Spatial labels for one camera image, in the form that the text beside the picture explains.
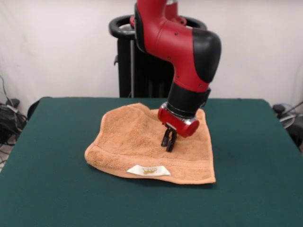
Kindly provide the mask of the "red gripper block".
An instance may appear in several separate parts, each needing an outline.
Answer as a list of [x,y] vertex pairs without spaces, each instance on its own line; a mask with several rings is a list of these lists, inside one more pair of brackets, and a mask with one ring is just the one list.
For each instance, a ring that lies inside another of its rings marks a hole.
[[195,117],[190,119],[181,118],[175,116],[172,112],[168,110],[166,105],[161,105],[158,110],[158,119],[165,126],[168,126],[166,129],[163,140],[161,143],[162,147],[166,147],[167,152],[171,152],[174,148],[177,134],[187,138],[192,136],[199,127],[199,120]]

